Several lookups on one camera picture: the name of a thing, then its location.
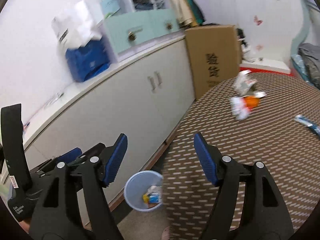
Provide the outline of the blue white paper leaflets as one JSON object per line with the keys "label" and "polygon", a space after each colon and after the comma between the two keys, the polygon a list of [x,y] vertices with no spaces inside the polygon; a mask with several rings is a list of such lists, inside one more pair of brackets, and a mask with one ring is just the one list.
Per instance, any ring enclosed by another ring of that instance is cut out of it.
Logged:
{"label": "blue white paper leaflets", "polygon": [[308,129],[310,129],[310,131],[317,135],[317,137],[320,137],[320,129],[319,129],[319,126],[310,121],[308,118],[306,118],[305,116],[303,115],[297,115],[294,117],[294,120],[304,126],[306,126]]}

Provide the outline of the light blue trash bin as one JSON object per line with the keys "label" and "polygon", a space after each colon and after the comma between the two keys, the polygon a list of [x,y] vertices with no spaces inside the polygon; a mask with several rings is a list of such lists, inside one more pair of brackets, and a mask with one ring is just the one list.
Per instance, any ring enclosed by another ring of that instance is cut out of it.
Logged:
{"label": "light blue trash bin", "polygon": [[[124,198],[129,207],[139,212],[151,212],[162,205],[163,176],[155,171],[140,171],[129,178],[124,187]],[[143,196],[156,192],[153,203],[144,201]]]}

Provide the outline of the pink slipper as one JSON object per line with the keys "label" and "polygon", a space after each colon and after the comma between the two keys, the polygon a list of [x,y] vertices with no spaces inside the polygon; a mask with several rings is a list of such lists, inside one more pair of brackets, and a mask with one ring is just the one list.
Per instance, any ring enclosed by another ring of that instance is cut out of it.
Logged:
{"label": "pink slipper", "polygon": [[161,240],[170,240],[170,227],[166,227],[162,233]]}

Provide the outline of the red white snack wrapper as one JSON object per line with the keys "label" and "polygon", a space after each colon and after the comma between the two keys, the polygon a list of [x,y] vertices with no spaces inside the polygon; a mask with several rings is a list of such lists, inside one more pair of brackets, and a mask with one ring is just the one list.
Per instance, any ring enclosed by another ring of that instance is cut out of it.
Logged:
{"label": "red white snack wrapper", "polygon": [[245,120],[250,115],[250,110],[247,107],[243,98],[235,96],[230,98],[232,115],[236,120]]}

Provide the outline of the orange plastic lid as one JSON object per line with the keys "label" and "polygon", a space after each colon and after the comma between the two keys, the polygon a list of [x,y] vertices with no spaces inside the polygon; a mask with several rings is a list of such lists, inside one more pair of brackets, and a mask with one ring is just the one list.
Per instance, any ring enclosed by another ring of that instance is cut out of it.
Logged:
{"label": "orange plastic lid", "polygon": [[260,99],[256,98],[255,96],[246,96],[246,97],[243,97],[243,100],[248,109],[253,109],[255,107],[258,107],[260,102]]}

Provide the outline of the crumpled white green carton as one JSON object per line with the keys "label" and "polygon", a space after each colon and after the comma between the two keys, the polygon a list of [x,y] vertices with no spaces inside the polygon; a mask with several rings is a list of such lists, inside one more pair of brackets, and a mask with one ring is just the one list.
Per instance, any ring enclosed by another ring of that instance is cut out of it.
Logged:
{"label": "crumpled white green carton", "polygon": [[265,97],[266,93],[257,89],[257,80],[249,77],[250,73],[250,70],[239,72],[234,81],[234,90],[241,97],[253,96],[258,99]]}

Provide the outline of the white long cabinet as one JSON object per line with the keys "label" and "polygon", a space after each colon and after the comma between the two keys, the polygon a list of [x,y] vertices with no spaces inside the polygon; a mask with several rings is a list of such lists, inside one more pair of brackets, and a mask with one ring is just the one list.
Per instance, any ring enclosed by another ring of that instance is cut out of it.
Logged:
{"label": "white long cabinet", "polygon": [[194,99],[185,37],[178,36],[69,86],[31,119],[24,134],[27,164],[35,168],[76,147],[111,146],[125,134],[127,152],[104,191],[114,209],[127,180],[159,159]]}

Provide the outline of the white bedside step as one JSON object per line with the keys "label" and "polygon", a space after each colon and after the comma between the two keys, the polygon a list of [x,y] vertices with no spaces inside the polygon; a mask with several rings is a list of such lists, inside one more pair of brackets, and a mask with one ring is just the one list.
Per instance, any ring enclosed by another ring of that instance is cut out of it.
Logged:
{"label": "white bedside step", "polygon": [[254,62],[243,61],[240,64],[240,70],[250,70],[255,73],[280,73],[291,76],[291,69],[283,62],[263,58]]}

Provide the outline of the blue shopping bag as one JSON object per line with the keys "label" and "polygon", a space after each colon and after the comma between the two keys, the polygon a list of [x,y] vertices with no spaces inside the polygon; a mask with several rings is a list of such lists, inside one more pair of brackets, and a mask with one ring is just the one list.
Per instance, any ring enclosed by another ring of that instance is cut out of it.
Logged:
{"label": "blue shopping bag", "polygon": [[84,47],[67,49],[65,57],[76,82],[84,82],[97,76],[111,64],[102,40],[91,40]]}

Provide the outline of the brown cardboard box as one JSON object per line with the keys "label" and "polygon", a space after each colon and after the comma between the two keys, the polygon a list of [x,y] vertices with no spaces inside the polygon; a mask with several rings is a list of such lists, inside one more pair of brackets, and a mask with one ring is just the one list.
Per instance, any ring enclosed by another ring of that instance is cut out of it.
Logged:
{"label": "brown cardboard box", "polygon": [[239,72],[240,45],[233,25],[205,25],[185,31],[193,76],[195,99],[199,100],[222,81]]}

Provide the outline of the grey folded blanket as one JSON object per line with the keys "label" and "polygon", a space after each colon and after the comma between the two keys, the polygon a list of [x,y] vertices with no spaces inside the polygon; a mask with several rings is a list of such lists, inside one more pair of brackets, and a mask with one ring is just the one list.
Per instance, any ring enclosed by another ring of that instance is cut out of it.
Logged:
{"label": "grey folded blanket", "polygon": [[298,53],[302,57],[309,81],[320,89],[319,80],[319,55],[320,47],[310,43],[301,44]]}

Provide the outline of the white plastic bag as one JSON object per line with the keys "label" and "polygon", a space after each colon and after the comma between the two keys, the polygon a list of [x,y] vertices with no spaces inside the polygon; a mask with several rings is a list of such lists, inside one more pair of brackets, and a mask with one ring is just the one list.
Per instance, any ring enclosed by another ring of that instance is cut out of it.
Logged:
{"label": "white plastic bag", "polygon": [[52,29],[64,50],[84,47],[89,41],[100,41],[101,32],[84,0],[63,9],[52,20]]}

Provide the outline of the mint green drawer unit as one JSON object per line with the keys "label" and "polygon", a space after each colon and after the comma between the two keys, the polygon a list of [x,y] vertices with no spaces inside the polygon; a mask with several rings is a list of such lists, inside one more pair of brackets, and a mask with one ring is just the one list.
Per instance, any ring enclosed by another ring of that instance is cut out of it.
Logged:
{"label": "mint green drawer unit", "polygon": [[154,38],[179,31],[172,9],[145,10],[111,16],[103,20],[113,51],[122,53]]}

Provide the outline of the white wardrobe with butterflies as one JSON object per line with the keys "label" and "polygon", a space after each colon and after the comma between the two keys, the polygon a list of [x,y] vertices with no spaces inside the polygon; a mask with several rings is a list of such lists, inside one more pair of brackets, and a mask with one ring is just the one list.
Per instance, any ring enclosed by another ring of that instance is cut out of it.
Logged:
{"label": "white wardrobe with butterflies", "polygon": [[303,26],[301,0],[194,0],[206,23],[243,30],[255,57],[289,64],[291,45]]}

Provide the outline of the hanging beige green clothes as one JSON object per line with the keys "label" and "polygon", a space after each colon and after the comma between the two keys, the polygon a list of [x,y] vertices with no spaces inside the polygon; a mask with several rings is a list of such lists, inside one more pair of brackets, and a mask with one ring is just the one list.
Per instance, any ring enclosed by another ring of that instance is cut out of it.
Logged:
{"label": "hanging beige green clothes", "polygon": [[194,0],[170,0],[180,28],[197,27],[206,21],[200,7]]}

